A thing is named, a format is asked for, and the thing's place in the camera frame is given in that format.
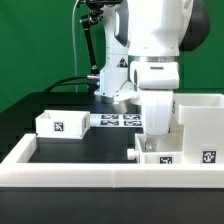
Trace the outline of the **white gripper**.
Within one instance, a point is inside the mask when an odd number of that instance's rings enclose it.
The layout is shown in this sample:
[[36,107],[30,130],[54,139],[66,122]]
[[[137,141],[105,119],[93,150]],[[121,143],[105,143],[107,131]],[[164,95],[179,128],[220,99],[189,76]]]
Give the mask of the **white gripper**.
[[156,149],[156,140],[168,133],[173,91],[179,87],[177,62],[143,62],[132,61],[130,79],[136,91],[120,90],[114,96],[114,104],[119,105],[126,100],[141,106],[143,132],[148,137],[146,150]]

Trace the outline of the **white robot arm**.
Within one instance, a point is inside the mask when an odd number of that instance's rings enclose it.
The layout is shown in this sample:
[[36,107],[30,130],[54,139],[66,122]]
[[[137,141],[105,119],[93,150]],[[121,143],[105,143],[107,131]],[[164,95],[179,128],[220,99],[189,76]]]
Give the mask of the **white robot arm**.
[[169,132],[182,51],[207,38],[204,0],[121,0],[104,7],[105,66],[97,99],[122,112],[128,101],[141,108],[145,149],[155,151]]

